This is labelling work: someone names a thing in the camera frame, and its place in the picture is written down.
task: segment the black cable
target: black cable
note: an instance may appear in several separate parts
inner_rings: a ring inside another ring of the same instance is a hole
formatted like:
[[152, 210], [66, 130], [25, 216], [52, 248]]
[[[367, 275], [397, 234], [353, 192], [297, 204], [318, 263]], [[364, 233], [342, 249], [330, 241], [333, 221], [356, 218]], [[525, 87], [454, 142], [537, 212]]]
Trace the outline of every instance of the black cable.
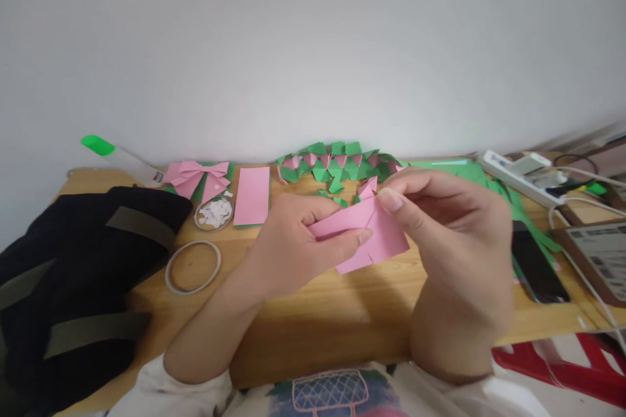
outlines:
[[[593, 161], [591, 158], [588, 158], [587, 156], [582, 156], [582, 155], [578, 155], [575, 153], [565, 153], [565, 154], [557, 156], [555, 159], [553, 159], [552, 165], [554, 167], [558, 167], [558, 164], [556, 162], [560, 160], [561, 158], [565, 158], [566, 156], [570, 156], [572, 158], [578, 158], [579, 160], [585, 160], [593, 168], [594, 174], [598, 174], [600, 172], [600, 168], [598, 168], [598, 165], [595, 163], [595, 161]], [[595, 178], [591, 178], [586, 182], [576, 183], [576, 187], [586, 186], [587, 184], [591, 184], [592, 182], [595, 182]]]

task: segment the wooden table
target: wooden table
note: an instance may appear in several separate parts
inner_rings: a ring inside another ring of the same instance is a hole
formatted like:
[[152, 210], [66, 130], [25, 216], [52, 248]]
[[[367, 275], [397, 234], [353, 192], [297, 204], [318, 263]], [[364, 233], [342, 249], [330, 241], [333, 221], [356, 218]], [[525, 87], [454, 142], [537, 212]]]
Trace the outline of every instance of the wooden table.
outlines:
[[[230, 186], [235, 194], [239, 168]], [[112, 186], [131, 186], [134, 182], [122, 171], [78, 169], [70, 173], [59, 195], [107, 192]], [[326, 185], [308, 175], [286, 186], [278, 181], [272, 168], [272, 197], [284, 192], [312, 195]], [[358, 185], [344, 181], [346, 189], [340, 197], [351, 204]], [[539, 229], [547, 230], [547, 210], [527, 197], [523, 199], [528, 216]], [[571, 204], [585, 222], [617, 218], [601, 208]], [[198, 239], [214, 242], [222, 252], [222, 268], [215, 281], [198, 294], [179, 296], [165, 286], [162, 270], [133, 289], [128, 296], [129, 308], [153, 314], [135, 360], [122, 375], [64, 413], [110, 409], [132, 388], [142, 365], [164, 352], [174, 335], [233, 270], [258, 232], [259, 228], [237, 230], [229, 225], [216, 233], [203, 233], [190, 216], [176, 238], [176, 247]], [[233, 385], [249, 388], [369, 360], [387, 364], [407, 360], [409, 316], [426, 279], [419, 252], [413, 242], [410, 244], [409, 251], [381, 264], [345, 276], [328, 270], [296, 295], [269, 302], [248, 329], [233, 359]], [[534, 303], [516, 285], [514, 325], [501, 345], [582, 332], [585, 328], [609, 328], [599, 305], [565, 258], [558, 257], [558, 261], [563, 267], [558, 275], [572, 302]], [[212, 250], [195, 246], [178, 259], [173, 277], [183, 288], [197, 287], [214, 266]], [[619, 324], [626, 325], [626, 309], [612, 308], [612, 312]]]

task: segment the hand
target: hand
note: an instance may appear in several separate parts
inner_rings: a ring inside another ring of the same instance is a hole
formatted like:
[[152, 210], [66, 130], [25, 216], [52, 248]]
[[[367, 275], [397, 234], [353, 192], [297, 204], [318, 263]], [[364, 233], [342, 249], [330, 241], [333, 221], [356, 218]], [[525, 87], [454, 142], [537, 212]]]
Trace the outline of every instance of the hand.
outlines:
[[504, 199], [460, 177], [417, 168], [387, 179], [378, 198], [417, 244], [432, 286], [508, 328], [513, 223]]
[[369, 229], [349, 230], [318, 242], [308, 226], [341, 206], [325, 197], [282, 194], [273, 204], [250, 251], [235, 269], [256, 301], [290, 295], [325, 270], [354, 256], [371, 236]]

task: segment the fingernail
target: fingernail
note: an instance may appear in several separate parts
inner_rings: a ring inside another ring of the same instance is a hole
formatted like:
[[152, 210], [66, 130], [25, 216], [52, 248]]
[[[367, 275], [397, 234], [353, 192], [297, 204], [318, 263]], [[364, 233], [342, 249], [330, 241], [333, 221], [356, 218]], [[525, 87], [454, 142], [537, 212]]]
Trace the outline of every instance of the fingernail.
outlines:
[[372, 230], [365, 229], [359, 233], [359, 245], [365, 244], [365, 242], [372, 237]]
[[404, 204], [400, 194], [389, 188], [382, 188], [378, 192], [378, 200], [389, 212], [397, 212]]

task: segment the white sleeve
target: white sleeve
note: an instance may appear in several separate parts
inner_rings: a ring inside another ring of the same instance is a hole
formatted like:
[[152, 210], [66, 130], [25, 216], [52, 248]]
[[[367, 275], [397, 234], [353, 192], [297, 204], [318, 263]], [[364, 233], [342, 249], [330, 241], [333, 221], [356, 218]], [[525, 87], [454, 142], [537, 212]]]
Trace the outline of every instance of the white sleeve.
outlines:
[[[410, 364], [399, 365], [394, 377], [404, 382], [413, 381], [415, 386], [409, 386], [413, 392], [428, 400], [435, 409], [440, 409], [443, 415], [550, 417], [531, 390], [501, 378], [489, 377], [465, 386], [455, 386]], [[430, 395], [424, 395], [425, 390], [430, 390], [427, 393]], [[453, 404], [462, 414], [450, 409], [448, 404]]]
[[168, 375], [163, 355], [148, 362], [137, 382], [109, 412], [109, 417], [212, 416], [224, 412], [232, 391], [228, 370], [202, 384], [183, 384]]

